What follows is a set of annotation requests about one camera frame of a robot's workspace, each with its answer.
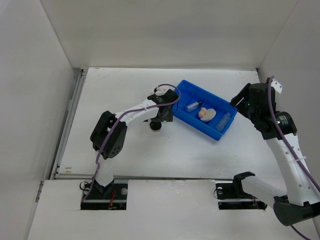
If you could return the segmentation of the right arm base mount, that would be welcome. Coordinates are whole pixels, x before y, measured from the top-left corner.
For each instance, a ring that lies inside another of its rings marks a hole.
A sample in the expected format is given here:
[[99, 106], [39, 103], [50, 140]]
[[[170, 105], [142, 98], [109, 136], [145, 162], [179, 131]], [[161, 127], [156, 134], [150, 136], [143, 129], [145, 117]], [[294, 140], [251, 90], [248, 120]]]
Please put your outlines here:
[[215, 184], [213, 196], [219, 210], [266, 210], [267, 204], [243, 191], [242, 180], [251, 176], [255, 174], [247, 171], [235, 175], [232, 181]]

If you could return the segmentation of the white round powder puff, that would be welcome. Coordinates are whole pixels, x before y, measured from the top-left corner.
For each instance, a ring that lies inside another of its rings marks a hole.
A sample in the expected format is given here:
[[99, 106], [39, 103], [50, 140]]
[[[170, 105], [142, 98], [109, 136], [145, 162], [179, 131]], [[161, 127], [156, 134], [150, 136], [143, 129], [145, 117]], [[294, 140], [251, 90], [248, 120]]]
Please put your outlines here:
[[216, 110], [213, 108], [207, 109], [207, 114], [200, 118], [203, 122], [210, 122], [216, 116]]

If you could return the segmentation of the blue plastic organizer tray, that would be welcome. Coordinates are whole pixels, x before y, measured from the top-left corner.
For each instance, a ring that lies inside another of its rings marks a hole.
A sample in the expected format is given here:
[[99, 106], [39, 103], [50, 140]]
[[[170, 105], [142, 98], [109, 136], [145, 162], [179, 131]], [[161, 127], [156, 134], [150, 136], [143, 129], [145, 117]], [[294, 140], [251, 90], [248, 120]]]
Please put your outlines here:
[[232, 124], [237, 109], [187, 80], [182, 80], [177, 88], [181, 97], [173, 107], [173, 115], [207, 136], [220, 140]]

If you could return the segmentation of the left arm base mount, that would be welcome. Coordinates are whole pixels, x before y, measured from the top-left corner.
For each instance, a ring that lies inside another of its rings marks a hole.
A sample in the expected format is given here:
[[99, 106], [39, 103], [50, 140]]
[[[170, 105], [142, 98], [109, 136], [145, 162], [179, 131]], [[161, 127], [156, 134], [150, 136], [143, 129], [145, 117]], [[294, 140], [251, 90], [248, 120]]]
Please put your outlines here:
[[95, 186], [89, 192], [91, 183], [82, 181], [79, 184], [82, 190], [80, 209], [88, 211], [122, 211], [127, 209], [128, 180], [115, 179], [107, 186], [105, 194], [102, 194]]

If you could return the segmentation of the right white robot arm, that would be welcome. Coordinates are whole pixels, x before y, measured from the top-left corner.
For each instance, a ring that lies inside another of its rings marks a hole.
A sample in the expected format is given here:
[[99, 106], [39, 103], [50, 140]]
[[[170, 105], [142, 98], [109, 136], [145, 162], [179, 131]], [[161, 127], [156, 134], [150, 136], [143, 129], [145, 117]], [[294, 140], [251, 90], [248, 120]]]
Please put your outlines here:
[[292, 226], [319, 216], [320, 186], [307, 168], [295, 123], [285, 111], [276, 110], [279, 83], [248, 83], [230, 104], [249, 119], [271, 149], [286, 190], [272, 186], [252, 172], [233, 177], [232, 193], [237, 197], [251, 195], [271, 207], [284, 226]]

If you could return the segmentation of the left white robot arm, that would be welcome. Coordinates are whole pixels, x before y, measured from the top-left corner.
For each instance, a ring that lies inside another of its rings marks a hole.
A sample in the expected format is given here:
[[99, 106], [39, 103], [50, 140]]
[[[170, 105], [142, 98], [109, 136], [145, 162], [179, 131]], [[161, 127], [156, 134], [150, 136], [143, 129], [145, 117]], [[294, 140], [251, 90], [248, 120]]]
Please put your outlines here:
[[90, 141], [96, 152], [96, 170], [89, 186], [83, 190], [82, 201], [94, 192], [100, 198], [107, 198], [114, 188], [114, 165], [115, 158], [123, 149], [128, 129], [135, 124], [148, 123], [149, 127], [158, 132], [162, 123], [173, 121], [173, 106], [181, 98], [181, 91], [167, 89], [164, 94], [158, 93], [156, 87], [153, 94], [134, 107], [112, 113], [105, 111], [99, 118]]

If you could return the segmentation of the small black-capped clear bottle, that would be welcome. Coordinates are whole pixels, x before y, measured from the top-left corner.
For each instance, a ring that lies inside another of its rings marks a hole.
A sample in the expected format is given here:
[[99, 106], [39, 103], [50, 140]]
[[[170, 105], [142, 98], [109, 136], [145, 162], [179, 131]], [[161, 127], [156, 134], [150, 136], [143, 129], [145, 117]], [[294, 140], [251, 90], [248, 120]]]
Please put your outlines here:
[[202, 102], [201, 101], [195, 101], [189, 105], [187, 105], [185, 107], [185, 110], [187, 112], [191, 112], [191, 111], [194, 111], [195, 109], [199, 108], [200, 106], [202, 105]]

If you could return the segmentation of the orange makeup sponge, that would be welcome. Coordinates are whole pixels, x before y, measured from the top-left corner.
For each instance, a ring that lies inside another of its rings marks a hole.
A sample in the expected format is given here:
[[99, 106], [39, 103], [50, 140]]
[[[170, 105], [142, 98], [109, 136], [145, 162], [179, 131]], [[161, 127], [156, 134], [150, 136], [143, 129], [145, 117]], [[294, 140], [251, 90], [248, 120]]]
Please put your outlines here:
[[198, 112], [198, 117], [201, 119], [203, 118], [206, 114], [208, 113], [208, 110], [204, 107], [202, 107], [200, 109], [200, 111]]

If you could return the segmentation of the clear plastic bottle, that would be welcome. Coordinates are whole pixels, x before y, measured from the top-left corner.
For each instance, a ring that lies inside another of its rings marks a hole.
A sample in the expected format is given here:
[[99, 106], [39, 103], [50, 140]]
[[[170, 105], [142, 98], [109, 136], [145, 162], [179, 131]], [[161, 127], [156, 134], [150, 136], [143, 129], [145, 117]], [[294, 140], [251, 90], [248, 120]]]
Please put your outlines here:
[[231, 114], [229, 112], [227, 112], [222, 119], [217, 123], [217, 125], [215, 126], [215, 129], [219, 132], [222, 132], [226, 125], [228, 124], [229, 120], [231, 118]]

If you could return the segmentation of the black round powder jar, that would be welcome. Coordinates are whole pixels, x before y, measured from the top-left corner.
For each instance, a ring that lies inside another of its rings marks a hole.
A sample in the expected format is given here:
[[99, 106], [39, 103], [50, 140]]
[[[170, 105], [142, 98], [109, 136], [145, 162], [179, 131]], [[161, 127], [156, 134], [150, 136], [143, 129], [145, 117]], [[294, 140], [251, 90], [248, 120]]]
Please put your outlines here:
[[151, 121], [149, 123], [149, 127], [150, 127], [151, 131], [157, 133], [162, 129], [162, 123], [157, 122], [157, 121]]

